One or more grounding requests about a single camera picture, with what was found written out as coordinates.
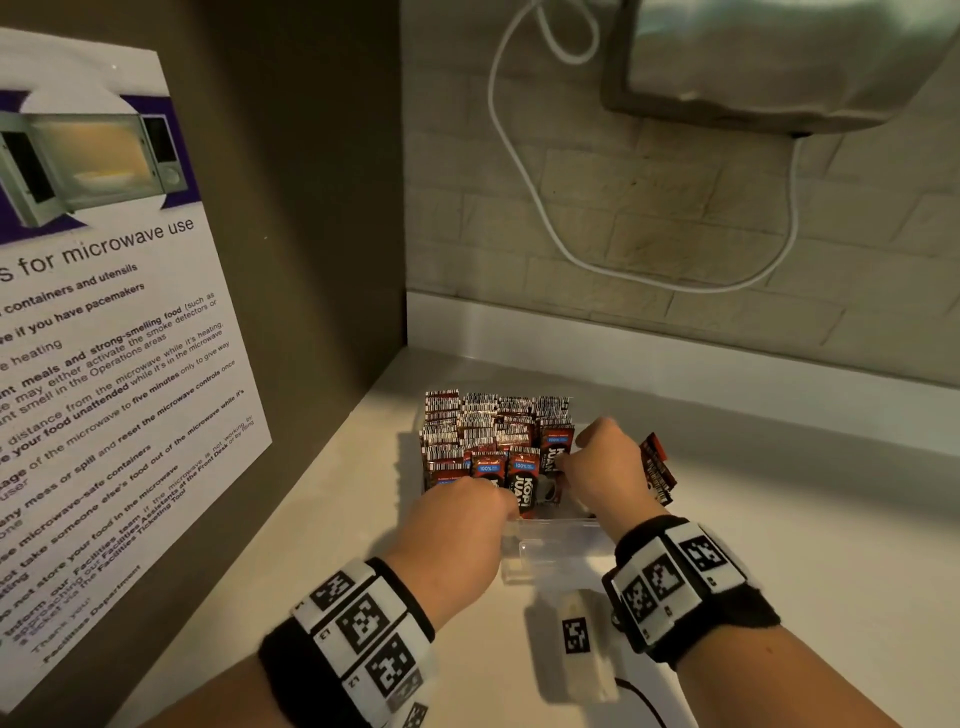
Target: stainless steel hand dryer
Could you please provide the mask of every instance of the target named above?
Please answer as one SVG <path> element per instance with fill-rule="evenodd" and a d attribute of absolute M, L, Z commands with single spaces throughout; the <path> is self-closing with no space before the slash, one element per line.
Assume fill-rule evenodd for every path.
<path fill-rule="evenodd" d="M 958 28 L 960 0 L 623 0 L 603 103 L 755 132 L 866 129 L 910 102 Z"/>

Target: wall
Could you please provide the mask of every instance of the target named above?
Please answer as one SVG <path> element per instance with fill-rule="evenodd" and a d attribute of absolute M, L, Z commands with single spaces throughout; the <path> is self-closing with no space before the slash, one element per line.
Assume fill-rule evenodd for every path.
<path fill-rule="evenodd" d="M 486 107 L 519 5 L 402 3 L 408 288 L 960 384 L 960 44 L 896 120 L 807 141 L 801 240 L 778 271 L 672 295 L 578 269 L 546 236 Z M 586 47 L 583 21 L 555 14 Z M 567 246 L 691 281 L 761 269 L 786 230 L 789 141 L 606 112 L 601 68 L 562 65 L 528 20 L 497 85 Z"/>
<path fill-rule="evenodd" d="M 106 724 L 402 346 L 398 17 L 375 5 L 0 6 L 159 52 L 274 439 L 3 725 Z"/>

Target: wristband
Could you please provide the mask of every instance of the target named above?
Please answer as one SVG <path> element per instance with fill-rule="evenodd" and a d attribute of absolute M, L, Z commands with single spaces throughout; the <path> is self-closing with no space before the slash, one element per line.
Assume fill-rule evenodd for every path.
<path fill-rule="evenodd" d="M 389 566 L 357 560 L 298 604 L 258 656 L 277 705 L 297 728 L 382 728 L 408 707 L 425 715 L 411 697 L 436 674 L 434 636 Z"/>
<path fill-rule="evenodd" d="M 780 624 L 732 551 L 687 519 L 642 523 L 617 545 L 616 562 L 603 577 L 616 621 L 634 651 L 673 669 L 722 624 Z"/>

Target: microwave image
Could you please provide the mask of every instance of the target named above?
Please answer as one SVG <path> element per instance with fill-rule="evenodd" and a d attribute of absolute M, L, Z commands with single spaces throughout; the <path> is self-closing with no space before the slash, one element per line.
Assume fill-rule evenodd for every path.
<path fill-rule="evenodd" d="M 0 184 L 20 223 L 187 188 L 162 114 L 0 112 Z"/>

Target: poster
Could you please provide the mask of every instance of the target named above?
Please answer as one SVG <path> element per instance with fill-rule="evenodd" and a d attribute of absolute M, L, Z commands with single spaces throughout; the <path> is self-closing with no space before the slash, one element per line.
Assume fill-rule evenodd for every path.
<path fill-rule="evenodd" d="M 269 444 L 157 55 L 0 29 L 0 710 Z"/>

